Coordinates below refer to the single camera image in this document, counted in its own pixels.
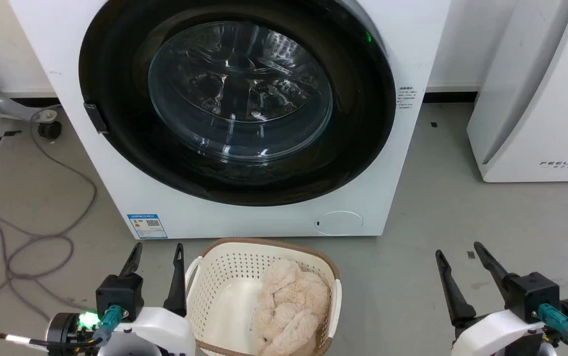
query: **teal connector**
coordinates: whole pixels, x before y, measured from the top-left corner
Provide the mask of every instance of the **teal connector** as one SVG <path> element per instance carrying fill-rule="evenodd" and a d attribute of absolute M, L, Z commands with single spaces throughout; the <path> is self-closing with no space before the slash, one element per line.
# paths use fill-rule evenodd
<path fill-rule="evenodd" d="M 563 341 L 568 344 L 568 317 L 563 315 L 557 308 L 550 304 L 541 304 L 537 311 L 539 320 L 546 326 L 555 329 L 563 336 Z"/>
<path fill-rule="evenodd" d="M 98 344 L 99 347 L 103 347 L 108 343 L 112 332 L 115 331 L 122 319 L 123 309 L 120 306 L 110 306 L 106 309 L 106 313 L 103 314 L 103 318 L 97 324 L 97 330 L 93 334 L 93 340 L 101 338 L 101 342 Z"/>

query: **white plastic basket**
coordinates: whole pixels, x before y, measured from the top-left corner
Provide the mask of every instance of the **white plastic basket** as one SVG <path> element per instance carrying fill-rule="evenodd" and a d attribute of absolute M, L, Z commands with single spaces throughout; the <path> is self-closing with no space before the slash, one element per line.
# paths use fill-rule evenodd
<path fill-rule="evenodd" d="M 264 269 L 276 259 L 296 261 L 331 289 L 330 312 L 318 331 L 316 355 L 326 353 L 339 320 L 341 282 L 323 253 L 265 239 L 216 241 L 185 273 L 187 320 L 196 345 L 210 356 L 255 356 L 253 315 Z"/>

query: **black baseboard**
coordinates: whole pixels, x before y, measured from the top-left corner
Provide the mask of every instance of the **black baseboard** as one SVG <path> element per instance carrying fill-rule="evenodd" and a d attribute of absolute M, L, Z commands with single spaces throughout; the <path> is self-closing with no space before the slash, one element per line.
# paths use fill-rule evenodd
<path fill-rule="evenodd" d="M 430 103 L 474 103 L 478 92 L 426 92 L 423 104 Z M 57 105 L 60 99 L 57 97 L 12 97 L 16 103 L 30 108 L 44 108 L 45 106 Z"/>
<path fill-rule="evenodd" d="M 426 92 L 423 104 L 430 103 L 474 103 L 478 92 Z"/>
<path fill-rule="evenodd" d="M 60 103 L 57 97 L 12 97 L 11 99 L 29 108 L 45 108 Z"/>

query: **white washing machine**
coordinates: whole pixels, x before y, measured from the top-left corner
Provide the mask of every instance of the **white washing machine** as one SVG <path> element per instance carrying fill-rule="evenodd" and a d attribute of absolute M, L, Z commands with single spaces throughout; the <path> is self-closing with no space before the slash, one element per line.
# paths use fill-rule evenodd
<path fill-rule="evenodd" d="M 10 0 L 137 239 L 377 236 L 450 0 Z"/>

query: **white sticker label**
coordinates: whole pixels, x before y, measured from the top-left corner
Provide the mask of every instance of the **white sticker label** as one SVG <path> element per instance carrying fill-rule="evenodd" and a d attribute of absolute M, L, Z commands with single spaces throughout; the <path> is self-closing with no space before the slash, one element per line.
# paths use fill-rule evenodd
<path fill-rule="evenodd" d="M 167 239 L 167 234 L 157 214 L 128 214 L 139 239 Z"/>
<path fill-rule="evenodd" d="M 411 109 L 414 107 L 414 102 L 418 92 L 414 87 L 400 87 L 396 98 L 397 109 Z"/>

